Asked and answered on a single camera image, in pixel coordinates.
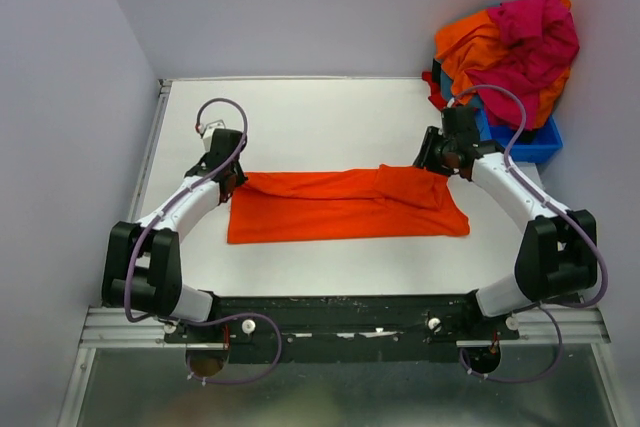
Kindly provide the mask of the bright orange t shirt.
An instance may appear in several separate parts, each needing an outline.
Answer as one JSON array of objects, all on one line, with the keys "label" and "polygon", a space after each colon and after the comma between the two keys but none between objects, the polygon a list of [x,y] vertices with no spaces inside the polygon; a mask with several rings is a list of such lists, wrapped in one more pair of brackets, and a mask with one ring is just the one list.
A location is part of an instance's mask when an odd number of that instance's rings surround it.
[{"label": "bright orange t shirt", "polygon": [[250,172],[231,199],[230,244],[470,234],[446,177],[412,166]]}]

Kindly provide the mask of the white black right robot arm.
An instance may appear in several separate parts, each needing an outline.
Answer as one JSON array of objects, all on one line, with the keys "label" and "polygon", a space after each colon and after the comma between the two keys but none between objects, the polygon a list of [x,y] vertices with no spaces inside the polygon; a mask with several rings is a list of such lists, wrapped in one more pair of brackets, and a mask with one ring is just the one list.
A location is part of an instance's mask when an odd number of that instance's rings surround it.
[{"label": "white black right robot arm", "polygon": [[462,331],[483,338],[496,327],[497,316],[594,286],[598,261],[593,215],[547,196],[499,142],[481,140],[473,108],[446,107],[441,123],[426,130],[414,165],[476,184],[523,234],[513,273],[475,291],[476,305],[459,317]]}]

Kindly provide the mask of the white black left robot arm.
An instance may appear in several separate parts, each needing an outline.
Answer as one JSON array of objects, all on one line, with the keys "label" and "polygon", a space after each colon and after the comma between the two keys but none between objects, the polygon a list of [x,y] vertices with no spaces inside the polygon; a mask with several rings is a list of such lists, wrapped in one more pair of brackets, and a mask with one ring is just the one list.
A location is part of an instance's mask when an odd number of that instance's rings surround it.
[{"label": "white black left robot arm", "polygon": [[188,331],[201,342],[220,334],[222,319],[213,311],[215,295],[183,281],[180,244],[246,181],[239,162],[245,145],[245,133],[214,129],[205,140],[207,151],[168,200],[136,222],[115,224],[101,287],[104,304],[187,321]]}]

